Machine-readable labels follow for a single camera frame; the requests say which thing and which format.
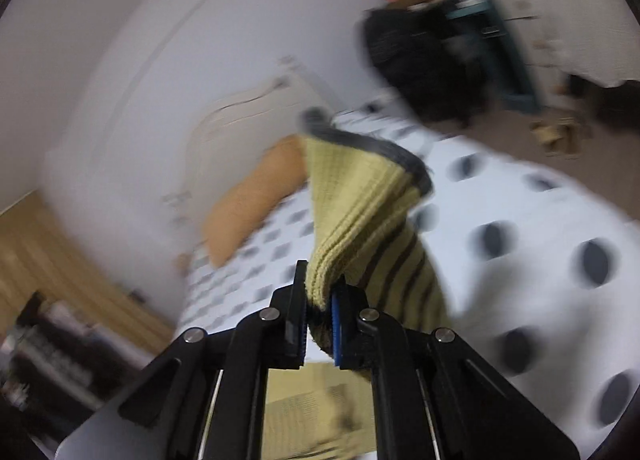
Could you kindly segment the black backpack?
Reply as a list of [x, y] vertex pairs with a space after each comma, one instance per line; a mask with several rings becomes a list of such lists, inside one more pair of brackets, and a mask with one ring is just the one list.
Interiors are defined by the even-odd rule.
[[446, 4], [373, 9], [360, 35], [369, 64], [419, 119], [467, 128], [486, 105], [488, 75], [447, 11]]

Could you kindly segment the teal shelf unit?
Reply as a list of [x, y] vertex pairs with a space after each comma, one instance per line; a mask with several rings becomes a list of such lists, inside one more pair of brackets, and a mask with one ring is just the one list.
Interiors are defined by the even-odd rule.
[[541, 104], [524, 59], [492, 0], [454, 0], [447, 18], [477, 49], [506, 108], [536, 115]]

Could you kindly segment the white polka dot duvet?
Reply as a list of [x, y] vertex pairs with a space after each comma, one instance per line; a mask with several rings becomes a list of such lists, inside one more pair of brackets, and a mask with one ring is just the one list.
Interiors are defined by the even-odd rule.
[[[445, 324], [410, 330], [369, 305], [382, 459], [634, 459], [639, 454], [639, 230], [570, 180], [456, 137], [424, 163], [409, 214], [437, 273]], [[216, 268], [194, 252], [181, 334], [223, 337], [205, 394], [209, 459], [262, 458], [269, 376], [335, 366], [310, 335], [286, 368], [298, 261], [314, 247], [308, 180]]]

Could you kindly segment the yellow striped knit sweater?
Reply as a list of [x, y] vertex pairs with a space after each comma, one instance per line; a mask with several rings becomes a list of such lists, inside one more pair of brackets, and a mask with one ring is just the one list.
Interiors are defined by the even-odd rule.
[[[410, 212], [433, 191], [427, 131], [404, 119], [346, 112], [302, 116], [314, 247], [307, 321], [322, 352], [338, 354], [333, 294], [355, 290], [410, 330], [448, 320], [431, 258]], [[356, 459], [375, 447], [371, 371], [313, 362], [270, 374], [262, 458]]]

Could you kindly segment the mustard yellow pillow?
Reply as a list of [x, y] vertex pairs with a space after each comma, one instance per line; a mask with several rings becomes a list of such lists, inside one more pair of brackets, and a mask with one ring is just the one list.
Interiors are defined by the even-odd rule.
[[228, 263], [268, 215], [307, 181], [304, 140], [280, 139], [258, 165], [212, 207], [203, 225], [209, 261], [216, 268]]

